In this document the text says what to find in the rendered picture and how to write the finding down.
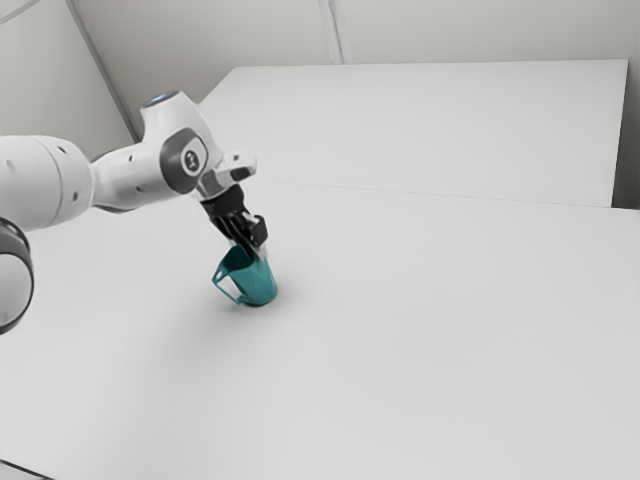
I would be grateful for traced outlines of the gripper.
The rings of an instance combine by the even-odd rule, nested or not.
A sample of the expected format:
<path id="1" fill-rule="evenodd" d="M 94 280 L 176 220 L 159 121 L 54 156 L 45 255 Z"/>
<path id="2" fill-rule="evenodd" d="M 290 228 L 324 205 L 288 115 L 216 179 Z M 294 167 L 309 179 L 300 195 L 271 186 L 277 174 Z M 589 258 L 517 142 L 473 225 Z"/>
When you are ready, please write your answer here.
<path id="1" fill-rule="evenodd" d="M 240 185 L 234 185 L 216 196 L 203 200 L 200 205 L 210 222 L 249 257 L 267 259 L 268 230 L 263 216 L 253 215 L 244 205 L 245 194 Z"/>

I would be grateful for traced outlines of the teal faceted mug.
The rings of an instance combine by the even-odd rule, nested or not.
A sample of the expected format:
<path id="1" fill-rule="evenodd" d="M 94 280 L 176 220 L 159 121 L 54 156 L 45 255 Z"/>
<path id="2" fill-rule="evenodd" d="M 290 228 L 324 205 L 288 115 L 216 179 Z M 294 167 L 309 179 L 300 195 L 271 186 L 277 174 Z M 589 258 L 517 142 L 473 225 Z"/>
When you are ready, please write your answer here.
<path id="1" fill-rule="evenodd" d="M 236 305 L 263 306 L 277 295 L 276 281 L 268 260 L 248 254 L 240 245 L 234 245 L 227 251 L 211 282 Z"/>

